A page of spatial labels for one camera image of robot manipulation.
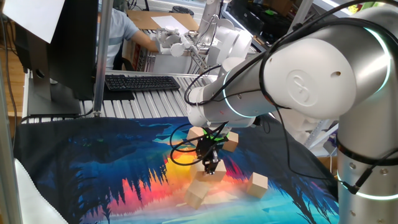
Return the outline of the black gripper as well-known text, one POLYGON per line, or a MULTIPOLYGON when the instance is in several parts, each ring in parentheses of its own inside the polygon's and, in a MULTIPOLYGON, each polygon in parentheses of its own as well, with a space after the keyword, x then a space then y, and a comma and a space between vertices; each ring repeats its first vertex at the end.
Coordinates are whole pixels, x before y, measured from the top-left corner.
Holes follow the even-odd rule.
POLYGON ((214 174, 219 163, 218 153, 212 152, 219 150, 223 146, 221 141, 214 141, 212 139, 201 139, 196 146, 196 154, 198 159, 202 159, 201 163, 204 167, 205 174, 214 174))

